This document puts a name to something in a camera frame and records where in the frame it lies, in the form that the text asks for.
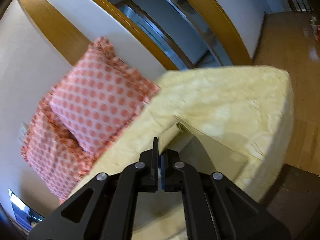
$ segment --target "hallway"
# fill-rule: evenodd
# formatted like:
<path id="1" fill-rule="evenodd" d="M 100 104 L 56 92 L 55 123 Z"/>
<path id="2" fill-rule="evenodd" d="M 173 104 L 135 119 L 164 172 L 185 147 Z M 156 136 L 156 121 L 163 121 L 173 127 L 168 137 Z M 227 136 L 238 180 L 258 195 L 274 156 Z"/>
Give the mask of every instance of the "hallway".
<path id="1" fill-rule="evenodd" d="M 311 15 L 268 15 L 254 65 L 289 72 L 295 120 L 285 162 L 320 175 L 320 43 L 312 34 Z"/>

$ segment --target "mattress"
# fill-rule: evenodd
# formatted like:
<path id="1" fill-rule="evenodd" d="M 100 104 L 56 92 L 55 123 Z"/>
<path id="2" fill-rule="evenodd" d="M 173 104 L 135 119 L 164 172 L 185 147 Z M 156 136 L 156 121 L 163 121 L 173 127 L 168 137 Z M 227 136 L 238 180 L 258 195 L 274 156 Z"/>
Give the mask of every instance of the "mattress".
<path id="1" fill-rule="evenodd" d="M 115 174 L 138 161 L 153 137 L 179 122 L 199 139 L 216 170 L 260 200 L 281 170 L 291 136 L 288 73 L 268 66 L 168 71 L 157 84 L 160 93 L 72 193 L 99 172 Z M 165 143 L 159 146 L 161 152 Z M 180 193 L 146 194 L 138 197 L 132 239 L 185 239 Z"/>

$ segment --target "pillow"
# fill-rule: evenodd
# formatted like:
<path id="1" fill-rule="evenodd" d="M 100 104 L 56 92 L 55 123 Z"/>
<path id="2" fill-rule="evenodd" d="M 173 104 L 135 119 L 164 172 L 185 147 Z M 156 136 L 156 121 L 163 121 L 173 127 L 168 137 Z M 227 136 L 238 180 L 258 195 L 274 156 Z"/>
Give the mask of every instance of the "pillow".
<path id="1" fill-rule="evenodd" d="M 93 159 L 72 138 L 52 112 L 46 98 L 39 102 L 21 154 L 52 193 L 63 202 L 76 183 L 92 167 Z"/>
<path id="2" fill-rule="evenodd" d="M 99 37 L 55 90 L 50 105 L 79 145 L 97 158 L 159 88 Z"/>

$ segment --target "metal screw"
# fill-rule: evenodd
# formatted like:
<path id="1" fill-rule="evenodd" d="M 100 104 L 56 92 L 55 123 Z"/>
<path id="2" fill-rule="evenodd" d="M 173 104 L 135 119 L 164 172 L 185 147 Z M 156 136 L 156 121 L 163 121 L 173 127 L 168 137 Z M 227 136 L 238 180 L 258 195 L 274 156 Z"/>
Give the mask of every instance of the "metal screw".
<path id="1" fill-rule="evenodd" d="M 137 169 L 143 169 L 146 165 L 143 162 L 137 162 L 134 166 Z"/>
<path id="2" fill-rule="evenodd" d="M 101 172 L 97 175 L 97 180 L 105 180 L 108 177 L 108 174 Z"/>
<path id="3" fill-rule="evenodd" d="M 176 168 L 178 168 L 178 169 L 181 169 L 181 168 L 184 167 L 184 162 L 176 162 L 176 163 L 174 164 L 174 166 L 175 166 Z"/>
<path id="4" fill-rule="evenodd" d="M 223 175 L 220 172 L 215 172 L 214 174 L 212 174 L 212 177 L 216 180 L 220 180 L 223 178 Z"/>

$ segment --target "pillowcase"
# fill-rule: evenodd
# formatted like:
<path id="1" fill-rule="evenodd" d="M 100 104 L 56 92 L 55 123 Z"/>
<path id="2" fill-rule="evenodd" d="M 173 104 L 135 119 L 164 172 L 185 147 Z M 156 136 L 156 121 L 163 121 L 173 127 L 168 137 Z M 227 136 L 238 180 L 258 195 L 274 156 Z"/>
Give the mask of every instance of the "pillowcase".
<path id="1" fill-rule="evenodd" d="M 63 202 L 92 167 L 93 159 L 72 138 L 52 112 L 46 98 L 39 102 L 28 128 L 21 154 L 52 193 Z"/>
<path id="2" fill-rule="evenodd" d="M 93 158 L 117 140 L 159 88 L 116 57 L 108 39 L 88 46 L 50 105 Z"/>

